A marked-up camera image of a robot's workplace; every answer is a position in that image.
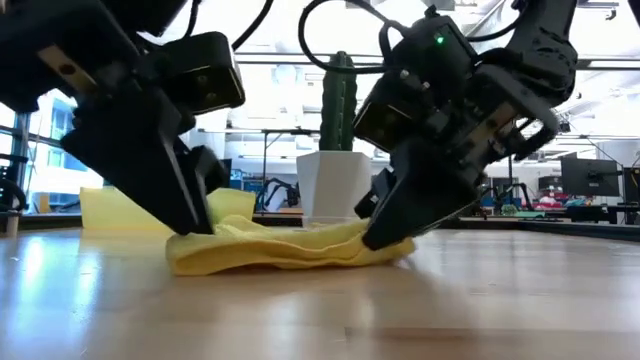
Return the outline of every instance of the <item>wooden surface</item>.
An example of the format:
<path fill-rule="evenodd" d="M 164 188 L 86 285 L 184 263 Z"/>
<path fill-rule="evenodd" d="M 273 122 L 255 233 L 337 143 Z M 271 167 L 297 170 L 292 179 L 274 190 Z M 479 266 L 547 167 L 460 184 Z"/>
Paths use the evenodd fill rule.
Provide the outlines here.
<path fill-rule="evenodd" d="M 418 242 L 398 267 L 175 278 L 163 239 L 0 239 L 0 359 L 638 359 L 637 245 Z"/>

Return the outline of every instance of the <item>ceiling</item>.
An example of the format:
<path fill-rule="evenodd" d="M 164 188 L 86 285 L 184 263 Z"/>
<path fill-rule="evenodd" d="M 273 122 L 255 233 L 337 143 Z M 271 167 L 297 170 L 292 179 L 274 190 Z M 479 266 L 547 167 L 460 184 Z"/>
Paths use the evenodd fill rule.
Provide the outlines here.
<path fill-rule="evenodd" d="M 292 128 L 300 126 L 318 129 L 324 72 L 300 54 L 296 28 L 299 14 L 310 0 L 277 0 L 263 25 L 237 53 L 239 68 L 247 93 L 247 103 L 229 112 L 228 119 L 236 128 Z M 405 25 L 419 19 L 426 5 L 435 1 L 451 8 L 451 0 L 377 0 L 376 8 L 387 17 Z M 260 11 L 263 0 L 244 0 L 243 6 L 229 6 L 222 0 L 204 0 L 199 11 L 196 33 L 221 31 L 230 39 L 237 37 Z M 517 13 L 511 1 L 456 0 L 450 15 L 464 33 L 486 34 L 503 28 Z M 581 59 L 629 60 L 640 56 L 640 43 L 628 41 L 640 38 L 640 30 L 627 1 L 615 6 L 611 20 L 611 2 L 590 1 L 587 8 L 578 8 L 570 40 Z M 188 21 L 188 6 L 169 27 L 160 42 L 182 36 Z M 381 23 L 363 10 L 347 8 L 342 1 L 323 4 L 312 14 L 307 26 L 307 40 L 314 53 L 330 54 L 345 50 L 360 64 L 379 63 L 377 31 Z M 392 43 L 399 34 L 391 34 Z M 481 43 L 478 51 L 504 46 L 505 36 L 493 42 Z M 608 62 L 607 67 L 638 65 L 628 61 Z M 368 95 L 378 75 L 358 76 L 358 100 Z M 580 71 L 572 98 L 556 110 L 574 126 L 567 135 L 590 134 L 628 136 L 640 135 L 640 125 L 623 115 L 624 110 L 637 108 L 635 94 L 640 93 L 640 71 Z M 219 124 L 199 121 L 202 128 L 220 128 Z M 587 139 L 558 140 L 545 147 L 548 153 L 586 151 L 592 149 Z M 243 141 L 253 141 L 251 137 Z"/>

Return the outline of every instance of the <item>white pot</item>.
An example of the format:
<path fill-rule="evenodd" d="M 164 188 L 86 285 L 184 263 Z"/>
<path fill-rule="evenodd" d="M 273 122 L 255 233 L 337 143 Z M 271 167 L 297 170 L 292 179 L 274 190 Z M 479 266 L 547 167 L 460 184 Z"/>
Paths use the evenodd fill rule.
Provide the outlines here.
<path fill-rule="evenodd" d="M 371 159 L 359 152 L 318 151 L 296 159 L 303 225 L 357 219 L 353 208 L 371 189 Z"/>

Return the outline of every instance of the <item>desk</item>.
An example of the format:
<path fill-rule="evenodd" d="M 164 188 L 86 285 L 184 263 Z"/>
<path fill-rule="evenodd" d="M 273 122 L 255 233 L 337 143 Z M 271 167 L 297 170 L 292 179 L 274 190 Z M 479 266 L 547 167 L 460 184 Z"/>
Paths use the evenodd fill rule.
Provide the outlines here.
<path fill-rule="evenodd" d="M 398 267 L 175 278 L 152 236 L 0 239 L 0 359 L 637 359 L 637 245 L 417 243 Z"/>

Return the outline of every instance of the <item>folded cloth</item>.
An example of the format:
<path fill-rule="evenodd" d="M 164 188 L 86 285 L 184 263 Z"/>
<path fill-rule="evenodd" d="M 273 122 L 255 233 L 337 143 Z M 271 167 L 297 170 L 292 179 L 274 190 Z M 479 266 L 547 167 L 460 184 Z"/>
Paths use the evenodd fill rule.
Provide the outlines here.
<path fill-rule="evenodd" d="M 310 230 L 278 230 L 232 215 L 215 235 L 173 236 L 166 254 L 176 275 L 208 275 L 255 264 L 281 269 L 380 264 L 412 253 L 411 239 L 378 251 L 362 243 L 366 220 Z"/>

